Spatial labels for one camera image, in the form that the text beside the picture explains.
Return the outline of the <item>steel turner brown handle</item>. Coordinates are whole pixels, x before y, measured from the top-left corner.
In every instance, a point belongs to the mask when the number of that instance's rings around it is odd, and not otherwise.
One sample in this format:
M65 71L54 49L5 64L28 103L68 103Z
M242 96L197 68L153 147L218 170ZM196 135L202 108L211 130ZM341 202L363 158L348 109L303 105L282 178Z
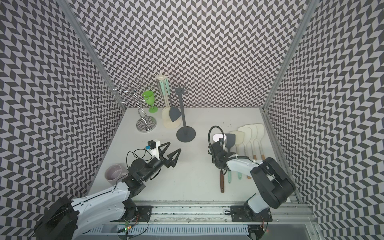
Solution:
M221 136L225 136L225 135L222 135L222 134L214 134L213 135L213 141L214 142L218 142L219 138ZM221 193L224 193L225 192L225 181L224 181L224 174L223 174L223 171L220 170L220 191Z

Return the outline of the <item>dark grey utensil rack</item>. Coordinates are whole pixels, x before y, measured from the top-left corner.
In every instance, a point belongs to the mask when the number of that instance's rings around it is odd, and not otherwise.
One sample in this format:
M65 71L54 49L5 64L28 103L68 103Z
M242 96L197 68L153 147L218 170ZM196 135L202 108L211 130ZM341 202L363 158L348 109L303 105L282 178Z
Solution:
M181 117L183 121L183 127L177 131L177 139L182 143L189 143L196 137L196 131L194 128L187 126L186 117L184 111L184 100L183 95L185 94L185 89L183 87L178 87L175 89L175 93L179 98Z

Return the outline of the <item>cream spatula wooden handle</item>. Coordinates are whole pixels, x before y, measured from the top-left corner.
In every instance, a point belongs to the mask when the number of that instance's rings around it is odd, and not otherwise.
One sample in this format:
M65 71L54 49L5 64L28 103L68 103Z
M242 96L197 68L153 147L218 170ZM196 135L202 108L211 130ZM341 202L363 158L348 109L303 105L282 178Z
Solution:
M264 137L264 134L265 134L265 128L264 128L263 124L255 124L255 126L257 128L256 140L259 143L259 150L260 150L260 153L261 153L262 160L265 160L266 157L265 157L263 146L262 146L262 140L263 140L263 137Z
M252 159L253 152L252 148L250 147L252 130L248 127L239 127L238 131L244 134L240 153Z

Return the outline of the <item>grey spatula mint handle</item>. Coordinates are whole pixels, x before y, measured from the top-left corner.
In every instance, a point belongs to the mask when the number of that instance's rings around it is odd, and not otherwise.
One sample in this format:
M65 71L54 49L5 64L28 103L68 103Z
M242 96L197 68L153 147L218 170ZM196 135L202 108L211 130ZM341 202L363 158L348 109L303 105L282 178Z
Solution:
M170 84L169 84L169 79L168 78L165 79L165 84L166 84L166 89L167 89L167 93L168 93L169 101L170 101L169 116L170 116L171 121L175 122L176 120L178 120L180 118L181 112L180 112L180 110L178 108L173 106L172 97L171 97L171 88L170 88Z
M230 152L231 151L231 148L235 145L235 142L236 142L236 136L234 134L226 134L226 148L227 148L227 151ZM228 183L230 184L232 182L232 172L228 172L227 173L227 179L228 179Z

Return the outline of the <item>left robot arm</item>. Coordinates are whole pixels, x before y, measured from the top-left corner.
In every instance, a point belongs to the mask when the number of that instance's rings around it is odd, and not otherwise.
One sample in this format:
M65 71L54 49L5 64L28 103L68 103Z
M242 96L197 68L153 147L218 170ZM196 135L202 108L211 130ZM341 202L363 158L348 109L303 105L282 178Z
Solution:
M74 240L81 234L108 222L131 220L137 216L133 197L144 188L145 182L157 176L163 166L175 167L182 152L177 149L165 156L169 142L151 140L143 149L150 160L136 158L127 173L103 191L69 200L62 197L45 211L33 229L31 237L38 240Z

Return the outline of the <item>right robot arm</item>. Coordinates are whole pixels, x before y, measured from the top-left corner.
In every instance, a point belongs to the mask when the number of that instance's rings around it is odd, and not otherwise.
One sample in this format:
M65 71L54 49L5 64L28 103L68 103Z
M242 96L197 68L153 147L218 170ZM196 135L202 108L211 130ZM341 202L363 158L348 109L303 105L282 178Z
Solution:
M251 160L247 156L236 156L224 150L224 144L211 142L211 132L219 126L212 126L208 133L209 154L216 168L221 171L239 172L253 179L258 192L244 204L244 209L252 214L259 214L265 209L278 209L296 190L293 180L273 158L263 161Z

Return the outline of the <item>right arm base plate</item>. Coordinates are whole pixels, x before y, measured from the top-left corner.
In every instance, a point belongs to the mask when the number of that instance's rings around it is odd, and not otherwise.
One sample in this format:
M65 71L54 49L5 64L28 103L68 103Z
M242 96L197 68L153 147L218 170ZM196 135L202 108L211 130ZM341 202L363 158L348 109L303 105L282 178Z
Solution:
M260 213L254 213L249 207L230 206L232 222L272 222L270 209L264 209Z

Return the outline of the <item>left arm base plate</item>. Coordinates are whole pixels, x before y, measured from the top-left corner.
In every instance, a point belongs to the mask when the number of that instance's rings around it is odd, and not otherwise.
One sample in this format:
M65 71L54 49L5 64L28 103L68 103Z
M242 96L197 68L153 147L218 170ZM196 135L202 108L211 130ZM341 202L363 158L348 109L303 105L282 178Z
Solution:
M126 221L149 222L152 216L153 206L136 206L126 210Z

